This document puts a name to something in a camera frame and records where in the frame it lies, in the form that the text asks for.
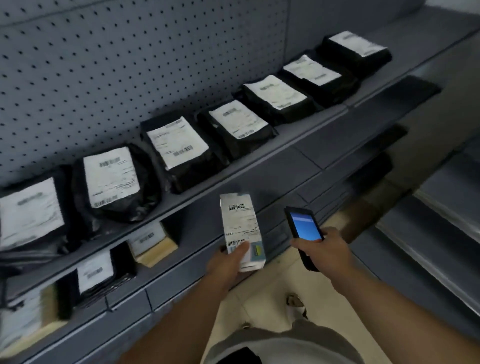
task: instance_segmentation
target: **white box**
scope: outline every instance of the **white box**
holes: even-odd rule
[[[241,261],[240,272],[262,269],[266,261],[265,250],[250,195],[221,194],[220,209],[228,253],[243,242],[250,242],[250,250]]]

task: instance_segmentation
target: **hand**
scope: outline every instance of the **hand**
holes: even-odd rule
[[[309,255],[317,269],[332,281],[338,291],[340,283],[356,270],[353,255],[337,229],[325,228],[322,233],[325,237],[323,241],[293,239],[290,244]]]
[[[240,270],[240,261],[250,249],[250,243],[239,245],[231,254],[217,251],[207,264],[207,276],[227,295]]]

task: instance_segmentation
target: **small package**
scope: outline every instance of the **small package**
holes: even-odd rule
[[[250,154],[277,132],[238,100],[229,100],[201,111],[198,122],[222,147],[231,160]]]
[[[174,112],[141,124],[174,193],[180,194],[228,166],[221,148],[189,116]]]
[[[17,355],[67,323],[55,285],[25,298],[16,311],[0,313],[0,359]]]
[[[317,52],[348,68],[360,80],[371,76],[392,60],[392,53],[386,47],[348,31],[325,37]]]
[[[322,60],[314,51],[304,52],[283,67],[279,75],[311,96],[324,108],[355,94],[360,81],[346,68]]]
[[[81,262],[57,287],[72,309],[86,308],[136,277],[137,266],[127,242]]]
[[[266,257],[257,215],[249,194],[221,194],[223,230],[228,253],[243,242],[250,243],[250,250],[240,264],[240,272],[262,269]]]
[[[71,169],[55,168],[0,198],[0,274],[26,273],[80,246]]]
[[[161,199],[150,157],[133,144],[77,161],[72,190],[90,238],[142,221]]]
[[[240,94],[245,106],[273,126],[301,120],[322,109],[310,96],[274,75],[243,84]]]
[[[148,268],[178,249],[158,220],[137,229],[128,235],[126,240],[137,263]]]

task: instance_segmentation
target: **black phone case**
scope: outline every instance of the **black phone case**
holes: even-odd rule
[[[292,231],[292,235],[293,235],[294,238],[299,238],[299,235],[297,233],[297,228],[295,227],[295,224],[293,222],[292,216],[290,215],[290,212],[297,212],[299,214],[310,215],[313,218],[313,221],[315,222],[315,225],[316,225],[318,231],[320,232],[320,237],[322,238],[322,240],[324,239],[324,235],[322,234],[322,231],[320,230],[320,227],[318,226],[318,223],[315,220],[315,217],[314,217],[312,211],[307,210],[305,208],[298,208],[298,207],[286,207],[284,209],[284,211],[285,211],[285,215],[287,216],[288,225],[290,226],[290,230]],[[305,252],[303,252],[302,250],[299,249],[299,253],[300,253],[301,261],[302,261],[303,265],[305,266],[305,268],[307,268],[309,271],[312,271],[312,272],[318,272],[319,271],[317,269],[317,267],[315,266],[315,264],[313,264],[310,257],[305,254]]]

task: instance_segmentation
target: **blue screen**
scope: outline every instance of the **blue screen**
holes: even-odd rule
[[[315,222],[313,221],[313,218],[310,215],[299,214],[296,212],[292,212],[290,214],[300,238],[310,241],[322,238]]]

